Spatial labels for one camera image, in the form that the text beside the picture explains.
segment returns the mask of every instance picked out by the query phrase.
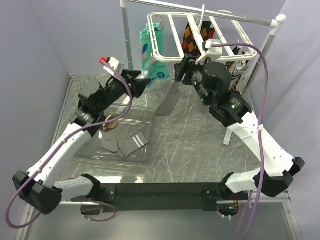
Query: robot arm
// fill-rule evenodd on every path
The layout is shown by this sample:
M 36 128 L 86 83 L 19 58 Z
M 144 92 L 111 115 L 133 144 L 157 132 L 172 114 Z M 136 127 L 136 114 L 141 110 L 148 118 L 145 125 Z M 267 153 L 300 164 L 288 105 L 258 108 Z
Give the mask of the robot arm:
M 141 74 L 140 71 L 123 70 L 124 64 L 113 57 L 105 60 L 125 79 L 132 97 L 139 98 L 150 79 L 136 79 Z M 108 72 L 106 78 L 92 78 L 83 85 L 78 95 L 80 98 L 78 110 L 52 148 L 27 172 L 18 171 L 13 176 L 15 188 L 18 190 L 31 176 L 38 173 L 22 190 L 19 197 L 42 214 L 51 213 L 62 201 L 79 196 L 95 198 L 98 194 L 100 182 L 88 174 L 76 179 L 56 181 L 75 153 L 97 133 L 100 126 L 82 130 L 68 140 L 66 137 L 84 126 L 104 122 L 106 120 L 105 109 L 126 93 L 126 88 L 116 79 L 114 73 L 107 67 L 105 70 Z M 62 142 L 64 142 L 63 146 L 41 169 L 44 162 Z
M 258 130 L 260 128 L 264 152 L 264 180 L 262 193 L 269 197 L 276 197 L 285 191 L 293 182 L 305 162 L 300 157 L 293 157 L 287 153 L 267 132 L 263 126 L 258 126 L 258 119 L 254 112 L 247 113 L 242 118 L 243 123 L 235 123 L 228 127 L 235 133 L 261 161 Z M 261 169 L 243 173 L 233 173 L 226 182 L 226 186 L 233 192 L 257 190 Z
M 305 162 L 284 151 L 272 136 L 258 126 L 258 119 L 241 95 L 230 91 L 231 73 L 224 64 L 206 61 L 196 63 L 197 58 L 186 55 L 174 65 L 175 81 L 193 86 L 202 103 L 209 107 L 211 115 L 235 133 L 261 160 L 258 131 L 261 130 L 264 151 L 264 178 L 262 193 L 275 197 L 285 191 Z M 243 173 L 229 173 L 221 182 L 233 193 L 257 190 L 261 169 Z

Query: gray wall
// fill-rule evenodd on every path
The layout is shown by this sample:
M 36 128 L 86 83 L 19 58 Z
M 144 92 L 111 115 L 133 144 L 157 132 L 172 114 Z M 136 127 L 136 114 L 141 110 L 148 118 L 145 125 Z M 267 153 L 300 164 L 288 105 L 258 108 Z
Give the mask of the gray wall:
M 319 8 L 317 0 L 287 0 L 281 11 L 287 22 L 267 56 L 269 88 L 263 121 L 284 149 L 305 160 L 289 194 L 306 240 L 320 239 L 320 25 L 315 24 Z M 257 110 L 262 89 L 260 74 L 251 91 Z
M 41 23 L 56 47 L 62 62 L 70 74 L 101 74 L 104 70 L 99 64 L 101 56 L 114 56 L 127 61 L 122 11 L 119 0 L 29 0 Z M 257 18 L 274 19 L 285 0 L 167 0 L 175 4 L 201 8 L 206 4 L 209 10 L 228 10 L 235 14 Z M 170 12 L 170 9 L 128 4 L 130 34 L 132 39 L 133 63 L 140 69 L 139 33 L 145 27 L 147 14 L 151 12 Z M 230 43 L 237 42 L 233 25 L 228 20 L 218 21 L 222 32 Z M 187 21 L 177 19 L 178 32 L 183 36 Z M 269 28 L 244 23 L 243 28 L 252 42 L 261 46 Z M 172 33 L 165 28 L 165 54 L 175 53 Z
M 28 1 L 0 1 L 0 33 L 0 238 L 11 240 L 4 215 L 12 177 L 48 151 L 69 76 Z M 13 205 L 15 224 L 24 206 Z

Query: gray marble surface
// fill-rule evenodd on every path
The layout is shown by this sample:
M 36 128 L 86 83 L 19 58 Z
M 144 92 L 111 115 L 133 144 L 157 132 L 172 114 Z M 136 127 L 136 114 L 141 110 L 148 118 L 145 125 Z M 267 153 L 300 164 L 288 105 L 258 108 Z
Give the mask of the gray marble surface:
M 104 76 L 74 75 L 61 123 L 62 134 L 77 110 L 78 92 L 84 81 Z M 166 97 L 169 80 L 154 83 L 133 106 L 156 109 Z M 193 87 L 181 85 L 182 95 L 174 112 L 157 117 L 152 156 L 139 166 L 121 163 L 117 166 L 105 159 L 74 157 L 59 180 L 76 178 L 84 173 L 105 177 L 108 183 L 198 183 L 219 182 L 230 172 L 246 172 L 259 167 L 258 159 L 234 134 L 230 145 L 223 144 L 226 129 L 209 113 L 200 110 L 201 102 Z

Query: purple cable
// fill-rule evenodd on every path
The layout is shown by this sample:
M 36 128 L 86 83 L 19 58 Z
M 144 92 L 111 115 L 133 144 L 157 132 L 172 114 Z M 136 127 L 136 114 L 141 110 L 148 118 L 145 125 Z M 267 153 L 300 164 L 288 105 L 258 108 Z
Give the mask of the purple cable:
M 91 203 L 95 203 L 95 204 L 99 204 L 99 205 L 103 205 L 103 206 L 106 206 L 108 208 L 111 208 L 113 210 L 113 215 L 109 218 L 106 218 L 106 219 L 102 219 L 102 220 L 99 220 L 99 219 L 93 219 L 93 218 L 90 218 L 88 216 L 83 216 L 85 219 L 88 219 L 89 221 L 91 222 L 98 222 L 98 223 L 101 223 L 101 222 L 106 222 L 106 221 L 109 221 L 111 219 L 113 219 L 116 214 L 117 214 L 117 210 L 114 206 L 112 206 L 111 204 L 108 204 L 108 203 L 105 203 L 105 202 L 101 202 L 101 201 L 92 201 L 92 200 L 89 200 L 89 199 L 86 199 L 87 201 L 91 202 Z
M 254 45 L 248 44 L 248 43 L 225 43 L 225 44 L 212 44 L 211 47 L 213 48 L 219 48 L 219 47 L 235 47 L 235 46 L 243 46 L 243 47 L 247 47 L 247 48 L 251 48 L 254 49 L 255 51 L 257 51 L 257 53 L 260 55 L 260 58 L 263 62 L 263 66 L 264 66 L 264 90 L 263 90 L 263 98 L 262 98 L 262 104 L 261 104 L 261 110 L 259 113 L 259 117 L 258 117 L 258 126 L 261 125 L 262 122 L 262 118 L 263 118 L 263 112 L 264 112 L 264 108 L 265 108 L 265 103 L 266 103 L 266 98 L 267 98 L 267 90 L 268 90 L 268 65 L 267 65 L 267 61 L 265 56 L 263 55 L 263 53 L 260 51 L 259 48 L 257 48 Z M 256 197 L 255 197 L 255 201 L 254 201 L 254 205 L 252 208 L 252 214 L 250 217 L 250 221 L 245 229 L 245 232 L 243 233 L 241 240 L 244 240 L 245 237 L 248 235 L 250 228 L 253 224 L 256 212 L 257 212 L 257 208 L 258 208 L 258 203 L 260 200 L 260 195 L 262 192 L 262 185 L 263 185 L 263 181 L 264 181 L 264 175 L 265 175 L 265 155 L 264 155 L 264 147 L 263 147 L 263 143 L 262 143 L 262 135 L 261 135 L 261 130 L 258 131 L 258 141 L 259 141 L 259 147 L 260 147 L 260 158 L 261 158 L 261 171 L 260 171 L 260 178 L 259 178 L 259 185 L 258 185 L 258 189 L 257 189 L 257 193 L 256 193 Z
M 22 229 L 22 228 L 25 228 L 27 226 L 29 226 L 30 224 L 32 224 L 40 215 L 41 213 L 39 212 L 35 217 L 34 219 L 30 220 L 29 222 L 27 222 L 26 224 L 23 224 L 23 225 L 14 225 L 11 221 L 10 221 L 10 218 L 9 218 L 9 213 L 10 213 L 10 209 L 11 209 L 11 206 L 12 204 L 14 203 L 14 201 L 16 200 L 16 198 L 19 196 L 19 194 L 22 192 L 22 190 L 33 180 L 35 179 L 35 177 L 45 168 L 45 166 L 51 161 L 51 159 L 57 154 L 57 152 L 61 149 L 61 147 L 65 144 L 65 142 L 67 142 L 70 138 L 72 138 L 74 135 L 80 133 L 81 131 L 84 131 L 84 130 L 87 130 L 89 128 L 92 128 L 92 127 L 98 127 L 98 126 L 102 126 L 104 124 L 109 124 L 109 123 L 112 123 L 114 121 L 117 121 L 121 118 L 123 118 L 128 112 L 129 110 L 131 109 L 131 106 L 132 106 L 132 102 L 133 102 L 133 97 L 132 97 L 132 93 L 130 91 L 130 88 L 128 86 L 128 84 L 126 83 L 126 80 L 117 72 L 115 71 L 107 62 L 105 61 L 101 61 L 106 67 L 108 67 L 110 70 L 113 71 L 114 75 L 117 76 L 117 78 L 123 83 L 129 97 L 130 97 L 130 101 L 129 101 L 129 104 L 128 104 L 128 108 L 120 115 L 120 116 L 117 116 L 115 117 L 114 119 L 112 120 L 108 120 L 108 121 L 104 121 L 104 122 L 99 122 L 99 123 L 94 123 L 94 124 L 90 124 L 90 125 L 86 125 L 84 127 L 81 127 L 79 128 L 78 130 L 72 132 L 71 134 L 69 134 L 64 140 L 65 141 L 62 141 L 57 147 L 56 149 L 51 153 L 51 155 L 44 161 L 44 163 L 39 167 L 39 170 L 36 171 L 17 191 L 16 193 L 13 195 L 11 201 L 9 202 L 9 205 L 5 211 L 5 221 L 6 223 L 8 224 L 9 227 L 13 228 L 13 229 Z M 101 205 L 106 205 L 107 203 L 104 203 L 104 202 L 96 202 L 96 203 L 99 203 Z M 116 215 L 116 209 L 111 206 L 111 205 L 107 205 L 108 207 L 111 207 L 113 210 L 114 210 L 114 215 Z M 107 220 L 110 220 L 114 217 L 114 215 L 111 217 L 111 218 L 108 218 L 104 221 L 107 221 Z
M 240 228 L 241 228 L 241 224 L 244 220 L 244 217 L 245 217 L 245 213 L 249 207 L 249 204 L 250 204 L 250 201 L 252 199 L 252 195 L 253 195 L 254 191 L 250 191 L 250 194 L 249 194 L 249 198 L 248 198 L 248 201 L 246 202 L 245 206 L 244 206 L 244 209 L 243 211 L 241 212 L 241 217 L 240 217 L 240 220 L 239 220 L 239 223 L 238 223 L 238 226 L 236 227 L 236 239 L 239 239 L 239 232 L 240 232 Z

